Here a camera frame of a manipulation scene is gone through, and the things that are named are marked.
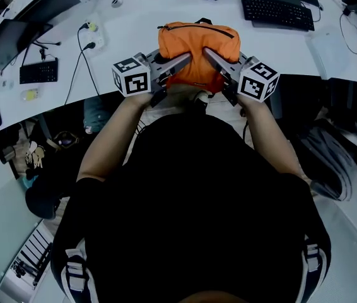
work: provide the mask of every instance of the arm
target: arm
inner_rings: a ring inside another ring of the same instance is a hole
[[[78,180],[91,177],[104,181],[125,159],[143,110],[151,95],[126,98],[91,143],[80,165]]]
[[[300,175],[298,159],[267,105],[238,95],[249,122],[254,149],[279,173]]]

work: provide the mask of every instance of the blue object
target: blue object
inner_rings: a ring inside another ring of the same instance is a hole
[[[24,186],[27,189],[30,189],[33,186],[33,183],[37,179],[37,177],[38,177],[38,175],[36,175],[32,179],[28,180],[25,176],[23,176],[23,178],[21,180],[23,181]]]

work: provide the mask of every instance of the black and white marker cube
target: black and white marker cube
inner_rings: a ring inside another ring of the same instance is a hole
[[[263,102],[274,93],[278,79],[279,73],[253,57],[240,72],[237,93]]]
[[[112,65],[113,80],[125,97],[151,91],[150,69],[135,57]]]

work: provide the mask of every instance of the white desk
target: white desk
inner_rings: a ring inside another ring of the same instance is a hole
[[[59,23],[40,41],[61,41],[59,47],[51,47],[47,53],[59,58],[59,76],[56,83],[19,85],[19,67],[24,52],[17,58],[14,66],[8,66],[4,77],[12,78],[15,87],[0,92],[0,111],[3,124],[0,129],[16,122],[64,105],[73,69],[79,55],[76,32],[85,18],[97,12],[102,21],[107,46],[102,54],[89,59],[95,82],[100,93],[116,91],[110,74],[110,65],[138,52],[147,54],[158,48],[157,26],[173,21],[194,22],[204,17],[219,25],[227,25],[238,31],[241,51],[247,56],[255,55],[272,64],[282,74],[304,74],[318,76],[319,72],[306,45],[309,33],[283,29],[254,28],[243,18],[240,0],[123,0],[119,8],[111,8],[112,0],[91,0],[79,4],[57,17]],[[319,0],[324,10],[322,19],[315,23],[317,28],[334,25],[339,28],[341,8],[331,0]],[[312,10],[316,19],[316,10]],[[343,27],[344,34],[355,35],[352,26]],[[357,56],[351,54],[351,68],[341,73],[340,78],[357,81]],[[31,46],[25,64],[39,62],[38,47]],[[20,92],[29,88],[40,88],[40,98],[24,102]],[[74,79],[68,103],[96,95],[83,61]]]

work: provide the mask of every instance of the backpack strap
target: backpack strap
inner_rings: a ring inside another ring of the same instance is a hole
[[[328,269],[325,252],[305,236],[305,248],[301,253],[302,278],[296,303],[307,303],[323,283]]]
[[[86,266],[85,240],[66,249],[67,264],[61,272],[62,287],[71,303],[98,303],[95,281]]]

